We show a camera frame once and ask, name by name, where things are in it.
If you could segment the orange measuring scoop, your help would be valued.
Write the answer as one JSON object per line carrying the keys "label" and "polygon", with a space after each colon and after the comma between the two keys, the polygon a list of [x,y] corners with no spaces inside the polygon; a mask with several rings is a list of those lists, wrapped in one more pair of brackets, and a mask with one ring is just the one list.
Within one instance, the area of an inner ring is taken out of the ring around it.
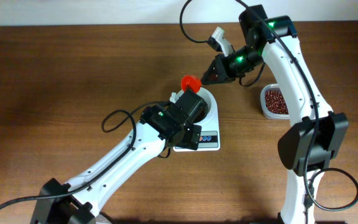
{"label": "orange measuring scoop", "polygon": [[194,93],[199,92],[201,89],[201,80],[196,76],[186,75],[181,79],[181,89],[186,92],[191,90]]}

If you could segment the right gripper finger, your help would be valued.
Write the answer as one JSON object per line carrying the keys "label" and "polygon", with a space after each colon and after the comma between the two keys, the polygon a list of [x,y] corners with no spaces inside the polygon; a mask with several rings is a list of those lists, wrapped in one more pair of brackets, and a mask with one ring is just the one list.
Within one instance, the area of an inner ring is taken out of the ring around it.
{"label": "right gripper finger", "polygon": [[206,85],[217,85],[217,84],[224,84],[224,83],[231,83],[234,82],[236,79],[235,78],[222,78],[222,79],[217,79],[217,80],[212,80],[210,78],[202,78],[201,79],[201,84],[206,86]]}
{"label": "right gripper finger", "polygon": [[220,59],[214,59],[207,71],[205,71],[202,76],[202,78],[210,78],[212,80],[222,79],[226,77],[226,69],[224,68],[224,65]]}

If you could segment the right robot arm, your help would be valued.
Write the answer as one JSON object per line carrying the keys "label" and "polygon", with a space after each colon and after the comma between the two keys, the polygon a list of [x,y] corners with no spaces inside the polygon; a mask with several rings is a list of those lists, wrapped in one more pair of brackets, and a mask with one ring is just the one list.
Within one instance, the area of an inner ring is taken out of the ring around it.
{"label": "right robot arm", "polygon": [[287,169],[283,208],[275,223],[314,223],[315,197],[334,159],[349,122],[321,96],[303,58],[298,33],[288,16],[267,17],[262,5],[247,7],[239,16],[246,45],[234,50],[217,28],[205,42],[218,55],[204,73],[203,85],[240,80],[262,64],[271,69],[285,100],[290,129],[278,140],[278,154]]}

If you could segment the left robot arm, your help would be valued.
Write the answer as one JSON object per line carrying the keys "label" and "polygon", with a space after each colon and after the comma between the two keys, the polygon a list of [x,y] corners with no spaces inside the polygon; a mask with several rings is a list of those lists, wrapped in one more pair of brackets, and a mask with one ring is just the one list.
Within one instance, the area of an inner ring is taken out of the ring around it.
{"label": "left robot arm", "polygon": [[64,184],[51,179],[41,188],[32,223],[96,223],[113,193],[165,148],[198,148],[198,118],[208,110],[202,96],[187,90],[173,101],[145,105],[142,110],[130,133],[88,170]]}

